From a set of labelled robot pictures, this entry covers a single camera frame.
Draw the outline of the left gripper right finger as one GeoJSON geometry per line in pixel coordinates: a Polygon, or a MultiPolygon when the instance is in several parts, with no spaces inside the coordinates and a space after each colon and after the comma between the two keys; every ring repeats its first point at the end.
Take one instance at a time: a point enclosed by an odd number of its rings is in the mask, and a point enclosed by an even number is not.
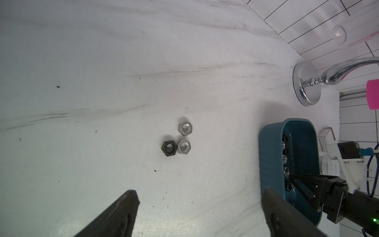
{"type": "Polygon", "coordinates": [[[271,188],[262,194],[262,209],[272,237],[324,237],[308,219],[271,188]]]}

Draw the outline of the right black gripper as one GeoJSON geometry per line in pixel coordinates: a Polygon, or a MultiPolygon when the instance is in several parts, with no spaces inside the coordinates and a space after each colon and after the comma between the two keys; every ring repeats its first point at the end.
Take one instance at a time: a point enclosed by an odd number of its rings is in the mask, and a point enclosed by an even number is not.
{"type": "Polygon", "coordinates": [[[348,196],[347,182],[337,176],[289,174],[296,187],[313,210],[323,211],[327,219],[337,224],[344,219],[344,201],[348,196]]]}

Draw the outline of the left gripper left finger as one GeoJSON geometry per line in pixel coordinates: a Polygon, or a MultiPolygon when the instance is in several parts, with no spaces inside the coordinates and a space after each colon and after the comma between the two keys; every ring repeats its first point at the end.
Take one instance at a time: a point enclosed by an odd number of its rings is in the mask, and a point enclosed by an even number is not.
{"type": "Polygon", "coordinates": [[[76,236],[131,237],[139,204],[137,192],[126,191],[76,236]]]}

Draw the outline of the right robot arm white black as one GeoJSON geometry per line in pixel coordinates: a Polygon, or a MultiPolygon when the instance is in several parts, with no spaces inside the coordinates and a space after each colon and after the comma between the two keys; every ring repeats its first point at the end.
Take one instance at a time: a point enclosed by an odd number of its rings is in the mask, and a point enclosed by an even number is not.
{"type": "Polygon", "coordinates": [[[343,219],[359,225],[365,234],[379,235],[379,200],[361,191],[348,191],[347,182],[337,176],[289,174],[289,181],[317,212],[337,224],[343,219]]]}

